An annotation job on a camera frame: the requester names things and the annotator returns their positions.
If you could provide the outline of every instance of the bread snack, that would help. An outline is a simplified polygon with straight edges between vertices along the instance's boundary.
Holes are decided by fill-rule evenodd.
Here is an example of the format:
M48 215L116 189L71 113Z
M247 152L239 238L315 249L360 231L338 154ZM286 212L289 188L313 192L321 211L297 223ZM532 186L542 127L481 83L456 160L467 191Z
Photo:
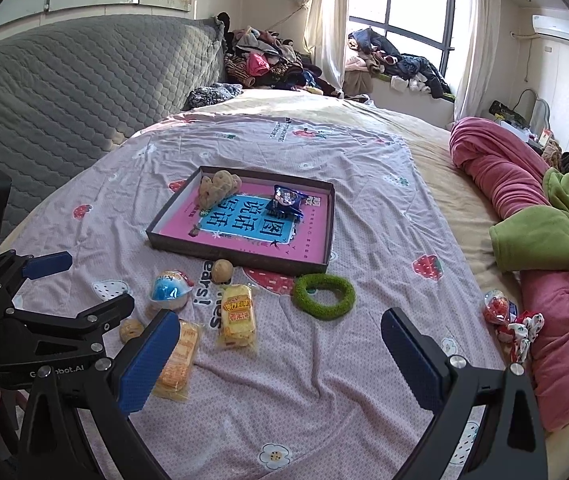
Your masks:
M180 320L180 339L153 388L152 393L156 397L171 400L188 398L187 383L193 367L199 335L198 325Z
M256 341L256 316L251 287L229 285L222 293L220 342L225 347L253 346Z
M142 332L144 332L144 325L133 317L128 317L120 323L120 340L123 343L134 337L140 337Z
M228 260L217 260L211 271L213 283L230 282L233 277L233 264Z

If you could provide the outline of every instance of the pink blanket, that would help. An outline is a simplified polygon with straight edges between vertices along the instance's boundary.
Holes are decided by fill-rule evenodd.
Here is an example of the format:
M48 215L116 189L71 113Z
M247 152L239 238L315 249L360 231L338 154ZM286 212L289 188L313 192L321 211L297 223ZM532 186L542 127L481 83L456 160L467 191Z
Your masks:
M549 165L502 126L462 119L453 128L449 148L453 164L472 176L500 218L530 205L551 205L541 186Z
M541 187L548 165L530 147L491 121L461 120L451 133L451 158L491 199L501 218L536 204L549 205ZM522 307L544 314L533 343L535 393L544 428L569 423L569 272L520 273Z

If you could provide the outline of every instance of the green ring toy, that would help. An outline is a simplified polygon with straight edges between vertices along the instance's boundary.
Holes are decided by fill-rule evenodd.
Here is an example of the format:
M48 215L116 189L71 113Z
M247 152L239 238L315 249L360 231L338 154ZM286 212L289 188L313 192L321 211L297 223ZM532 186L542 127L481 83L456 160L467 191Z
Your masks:
M338 291L342 293L343 297L338 304L332 306L323 305L311 299L307 292L309 288ZM291 298L302 311L318 319L329 321L344 316L353 308L355 289L348 280L339 276L307 274L296 280Z

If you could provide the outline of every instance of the green blanket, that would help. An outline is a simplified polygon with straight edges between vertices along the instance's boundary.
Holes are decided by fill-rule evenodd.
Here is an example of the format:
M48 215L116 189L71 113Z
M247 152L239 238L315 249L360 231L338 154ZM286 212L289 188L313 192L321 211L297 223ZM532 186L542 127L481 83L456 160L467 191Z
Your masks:
M564 211L532 205L488 232L502 272L569 270L569 219Z
M569 173L562 174L555 168L549 168L544 174L542 189L554 208L569 213Z
M569 173L550 168L542 187L553 207L527 207L489 229L502 272L569 270Z

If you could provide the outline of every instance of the curtain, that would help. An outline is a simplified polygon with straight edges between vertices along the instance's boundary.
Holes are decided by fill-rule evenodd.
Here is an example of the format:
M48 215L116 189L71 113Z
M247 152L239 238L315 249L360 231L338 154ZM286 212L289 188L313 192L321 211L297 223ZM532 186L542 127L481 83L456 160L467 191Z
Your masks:
M341 89L344 81L344 42L348 0L296 0L309 7L303 46L322 69L323 78Z
M481 112L493 72L502 0L471 0L469 53L455 102L456 121Z

